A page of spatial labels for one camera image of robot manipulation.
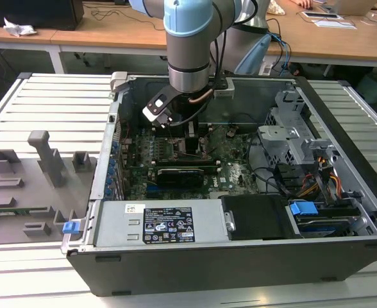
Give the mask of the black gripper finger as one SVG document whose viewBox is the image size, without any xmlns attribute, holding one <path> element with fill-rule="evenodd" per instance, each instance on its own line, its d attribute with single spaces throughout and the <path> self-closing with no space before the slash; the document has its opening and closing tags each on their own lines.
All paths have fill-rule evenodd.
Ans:
<svg viewBox="0 0 377 308">
<path fill-rule="evenodd" d="M 195 154 L 198 148 L 198 133 L 195 122 L 190 121 L 185 126 L 185 150 L 188 154 Z"/>
</svg>

